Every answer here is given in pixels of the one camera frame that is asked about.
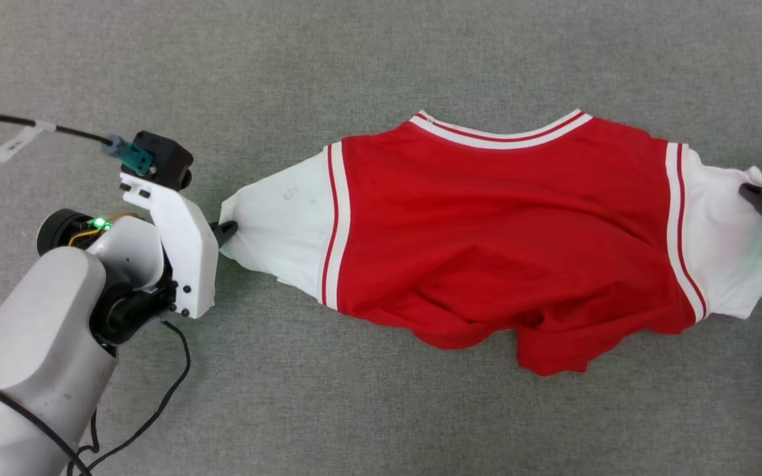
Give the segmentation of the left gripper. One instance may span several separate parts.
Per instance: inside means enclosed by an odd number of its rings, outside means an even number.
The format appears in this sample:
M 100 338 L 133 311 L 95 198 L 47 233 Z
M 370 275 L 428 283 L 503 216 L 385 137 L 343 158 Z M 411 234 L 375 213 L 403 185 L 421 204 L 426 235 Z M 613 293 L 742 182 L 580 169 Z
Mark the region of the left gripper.
M 236 221 L 212 222 L 222 248 L 237 233 Z M 72 209 L 50 214 L 38 230 L 36 249 L 75 247 L 97 257 L 106 284 L 89 319 L 102 346 L 122 346 L 167 311 L 176 310 L 177 283 L 156 226 L 134 213 L 91 217 Z

